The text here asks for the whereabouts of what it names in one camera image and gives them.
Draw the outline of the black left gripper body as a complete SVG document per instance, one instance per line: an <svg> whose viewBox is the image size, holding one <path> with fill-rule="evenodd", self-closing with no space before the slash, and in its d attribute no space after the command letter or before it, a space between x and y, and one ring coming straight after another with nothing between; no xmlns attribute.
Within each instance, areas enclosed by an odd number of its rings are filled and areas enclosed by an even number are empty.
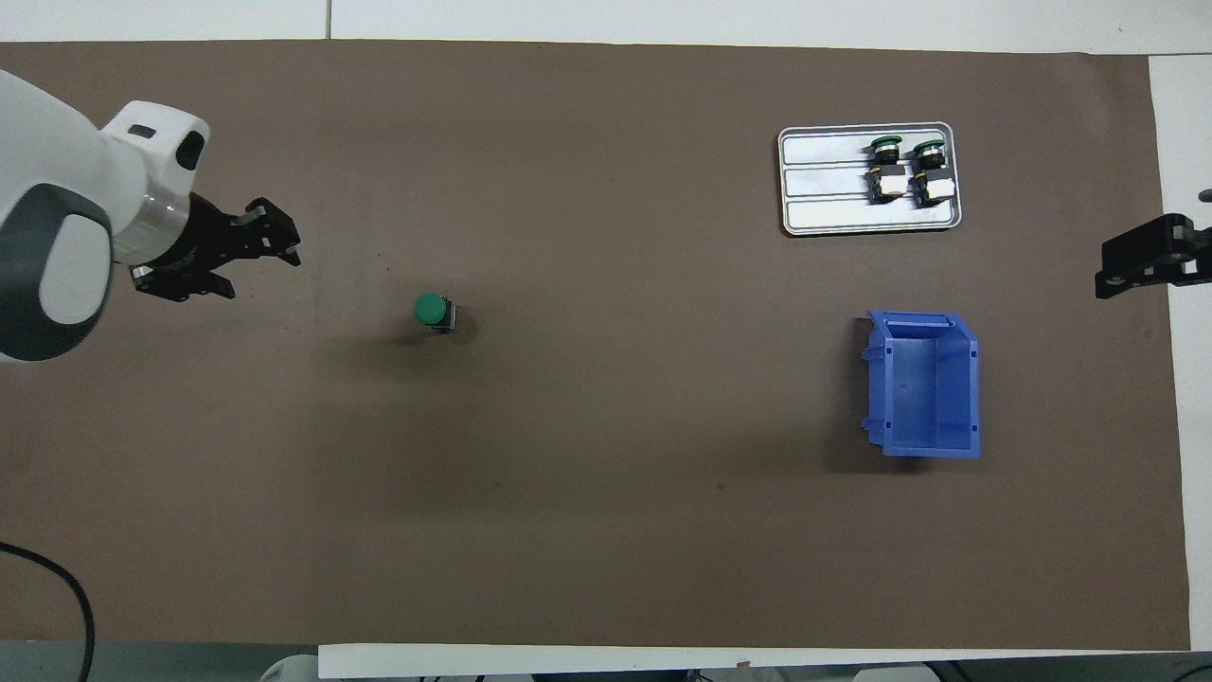
<svg viewBox="0 0 1212 682"><path fill-rule="evenodd" d="M176 273L195 268L211 273L242 256L250 256L246 239L241 234L238 214L225 213L191 191L185 227L176 242L162 256L152 260L152 269Z"/></svg>

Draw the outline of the green push button switch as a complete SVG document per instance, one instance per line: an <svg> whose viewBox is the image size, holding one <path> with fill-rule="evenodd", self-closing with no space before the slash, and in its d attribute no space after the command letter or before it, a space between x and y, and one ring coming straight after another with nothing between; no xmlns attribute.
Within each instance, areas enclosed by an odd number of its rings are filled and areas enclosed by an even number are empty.
<svg viewBox="0 0 1212 682"><path fill-rule="evenodd" d="M921 208L941 206L956 197L957 183L949 165L945 141L936 138L917 143L911 150L911 189Z"/></svg>
<svg viewBox="0 0 1212 682"><path fill-rule="evenodd" d="M879 134L867 150L867 194L871 204L891 204L904 197L909 189L909 174L901 166L901 134Z"/></svg>
<svg viewBox="0 0 1212 682"><path fill-rule="evenodd" d="M421 294L413 303L413 316L418 323L436 333L450 333L457 328L458 306L446 296L438 293Z"/></svg>

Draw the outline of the blue plastic bin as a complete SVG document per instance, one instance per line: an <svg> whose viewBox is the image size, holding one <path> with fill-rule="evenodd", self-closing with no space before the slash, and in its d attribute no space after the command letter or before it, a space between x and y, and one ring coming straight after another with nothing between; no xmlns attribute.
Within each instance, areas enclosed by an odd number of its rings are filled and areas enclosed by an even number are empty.
<svg viewBox="0 0 1212 682"><path fill-rule="evenodd" d="M891 458L981 457L981 346L957 314L871 310L863 431Z"/></svg>

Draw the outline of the silver metal tray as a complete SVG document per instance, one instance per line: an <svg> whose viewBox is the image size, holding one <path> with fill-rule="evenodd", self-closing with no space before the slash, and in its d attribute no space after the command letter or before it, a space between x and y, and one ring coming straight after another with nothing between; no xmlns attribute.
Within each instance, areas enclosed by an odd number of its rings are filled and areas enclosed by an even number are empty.
<svg viewBox="0 0 1212 682"><path fill-rule="evenodd" d="M867 194L867 156L879 134L901 134L901 166L909 174L904 197L871 204ZM943 121L867 122L784 128L776 136L782 227L788 236L861 236L876 233L924 233L957 227L962 217L956 197L921 208L911 189L911 150L917 143L942 138L957 183L955 133Z"/></svg>

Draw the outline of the brown paper mat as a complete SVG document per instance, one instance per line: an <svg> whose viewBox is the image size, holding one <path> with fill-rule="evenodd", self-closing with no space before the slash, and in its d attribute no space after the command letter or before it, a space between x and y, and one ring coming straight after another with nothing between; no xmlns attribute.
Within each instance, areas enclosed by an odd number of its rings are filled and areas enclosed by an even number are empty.
<svg viewBox="0 0 1212 682"><path fill-rule="evenodd" d="M301 267L118 273L0 366L0 540L101 640L1185 649L1170 315L1094 297L1161 213L1149 64L504 42L0 44L95 121L212 128ZM951 125L957 227L788 236L776 136ZM427 291L457 328L418 323ZM957 314L981 457L863 431L871 310Z"/></svg>

